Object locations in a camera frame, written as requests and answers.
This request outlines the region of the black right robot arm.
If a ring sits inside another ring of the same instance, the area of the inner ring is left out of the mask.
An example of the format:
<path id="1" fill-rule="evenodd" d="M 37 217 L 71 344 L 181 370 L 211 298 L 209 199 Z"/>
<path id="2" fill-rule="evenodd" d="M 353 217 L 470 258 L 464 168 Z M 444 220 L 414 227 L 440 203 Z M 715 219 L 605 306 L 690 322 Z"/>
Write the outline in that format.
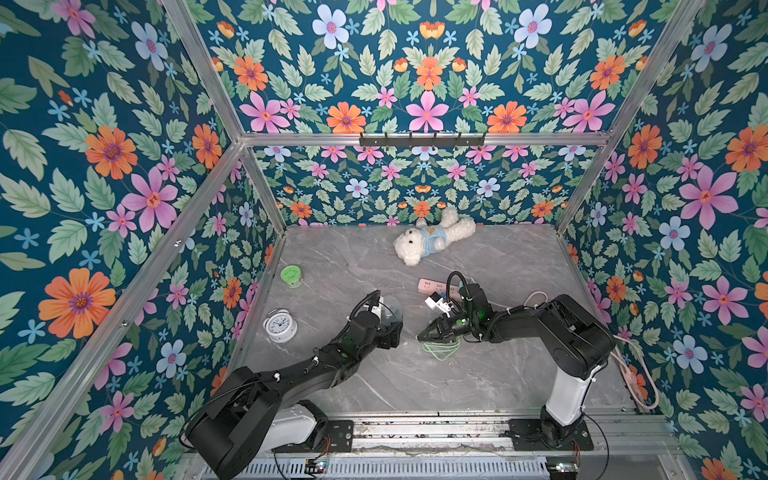
<path id="1" fill-rule="evenodd" d="M 563 294 L 539 304 L 496 307 L 479 284 L 454 271 L 445 292 L 433 291 L 425 302 L 439 316 L 417 335 L 424 345 L 456 343 L 465 337 L 490 344 L 539 339 L 557 367 L 540 414 L 541 441 L 555 446 L 582 424 L 589 389 L 607 366 L 615 340 L 575 299 Z"/>

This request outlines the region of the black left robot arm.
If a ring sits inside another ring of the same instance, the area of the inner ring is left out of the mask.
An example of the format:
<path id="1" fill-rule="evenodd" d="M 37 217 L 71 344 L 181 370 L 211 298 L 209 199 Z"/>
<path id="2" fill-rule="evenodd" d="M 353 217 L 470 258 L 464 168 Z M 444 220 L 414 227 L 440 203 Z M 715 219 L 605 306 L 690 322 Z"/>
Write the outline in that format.
<path id="1" fill-rule="evenodd" d="M 264 451 L 328 448 L 327 415 L 308 397 L 353 377 L 376 349 L 400 343 L 400 311 L 375 290 L 350 312 L 341 331 L 310 358 L 255 373 L 240 367 L 187 422 L 184 438 L 219 479 L 233 479 Z"/>

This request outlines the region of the pink power strip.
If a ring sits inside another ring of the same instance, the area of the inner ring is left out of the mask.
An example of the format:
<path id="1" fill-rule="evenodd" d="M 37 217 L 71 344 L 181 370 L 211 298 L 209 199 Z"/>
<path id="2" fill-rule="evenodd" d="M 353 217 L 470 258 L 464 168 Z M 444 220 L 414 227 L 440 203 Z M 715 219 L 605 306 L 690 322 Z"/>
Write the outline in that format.
<path id="1" fill-rule="evenodd" d="M 457 285 L 447 285 L 444 282 L 422 278 L 418 281 L 417 290 L 420 294 L 431 296 L 437 293 L 441 296 L 450 296 L 452 299 L 460 300 L 461 295 Z"/>

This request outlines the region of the white teddy bear toy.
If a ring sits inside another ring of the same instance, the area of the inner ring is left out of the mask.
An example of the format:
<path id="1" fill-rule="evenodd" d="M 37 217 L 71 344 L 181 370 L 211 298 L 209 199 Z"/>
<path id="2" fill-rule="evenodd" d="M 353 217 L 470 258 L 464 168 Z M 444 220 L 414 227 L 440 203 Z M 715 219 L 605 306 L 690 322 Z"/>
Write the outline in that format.
<path id="1" fill-rule="evenodd" d="M 476 222 L 460 215 L 454 207 L 446 207 L 436 224 L 420 219 L 393 242 L 396 255 L 406 266 L 416 266 L 422 259 L 446 250 L 453 243 L 470 238 Z"/>

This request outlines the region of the white alarm clock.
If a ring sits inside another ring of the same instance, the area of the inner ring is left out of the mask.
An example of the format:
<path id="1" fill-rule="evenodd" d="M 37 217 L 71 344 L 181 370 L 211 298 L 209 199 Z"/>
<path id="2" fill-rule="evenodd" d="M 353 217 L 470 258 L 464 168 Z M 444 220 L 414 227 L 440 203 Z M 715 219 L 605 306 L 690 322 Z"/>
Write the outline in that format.
<path id="1" fill-rule="evenodd" d="M 275 344 L 283 344 L 295 337 L 298 324 L 288 309 L 277 308 L 268 313 L 263 328 L 269 339 Z"/>

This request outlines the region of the green round container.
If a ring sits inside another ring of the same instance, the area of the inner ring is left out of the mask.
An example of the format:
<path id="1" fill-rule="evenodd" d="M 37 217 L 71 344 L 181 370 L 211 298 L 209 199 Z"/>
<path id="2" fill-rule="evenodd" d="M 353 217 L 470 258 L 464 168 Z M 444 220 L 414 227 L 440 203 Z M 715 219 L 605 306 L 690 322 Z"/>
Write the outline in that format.
<path id="1" fill-rule="evenodd" d="M 288 265 L 281 270 L 280 279 L 289 288 L 298 288 L 303 284 L 303 272 L 298 265 Z"/>

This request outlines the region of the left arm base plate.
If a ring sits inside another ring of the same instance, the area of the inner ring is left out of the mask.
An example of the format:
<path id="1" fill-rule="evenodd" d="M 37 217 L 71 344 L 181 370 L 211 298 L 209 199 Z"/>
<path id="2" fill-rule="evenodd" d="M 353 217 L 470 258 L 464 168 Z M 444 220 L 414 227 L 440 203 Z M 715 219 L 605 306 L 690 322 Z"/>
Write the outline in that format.
<path id="1" fill-rule="evenodd" d="M 312 440 L 313 452 L 317 454 L 351 452 L 354 426 L 351 420 L 329 420 L 318 423 Z"/>

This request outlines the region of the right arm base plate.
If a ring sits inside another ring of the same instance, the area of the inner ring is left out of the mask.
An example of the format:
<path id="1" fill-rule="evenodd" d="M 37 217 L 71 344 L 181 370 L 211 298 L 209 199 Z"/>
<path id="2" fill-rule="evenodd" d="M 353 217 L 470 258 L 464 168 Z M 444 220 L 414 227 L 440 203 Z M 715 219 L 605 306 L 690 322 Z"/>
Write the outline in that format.
<path id="1" fill-rule="evenodd" d="M 583 419 L 562 427 L 541 419 L 511 419 L 505 436 L 516 451 L 593 451 L 594 442 Z"/>

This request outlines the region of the black wall hook rail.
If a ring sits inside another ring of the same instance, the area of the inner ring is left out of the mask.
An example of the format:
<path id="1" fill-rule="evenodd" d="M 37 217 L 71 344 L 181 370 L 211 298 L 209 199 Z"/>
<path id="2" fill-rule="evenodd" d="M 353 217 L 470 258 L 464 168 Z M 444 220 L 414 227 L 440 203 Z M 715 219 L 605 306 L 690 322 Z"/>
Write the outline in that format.
<path id="1" fill-rule="evenodd" d="M 393 147 L 397 149 L 412 147 L 437 147 L 450 149 L 455 147 L 478 147 L 485 144 L 485 134 L 360 134 L 358 142 L 361 147 Z"/>

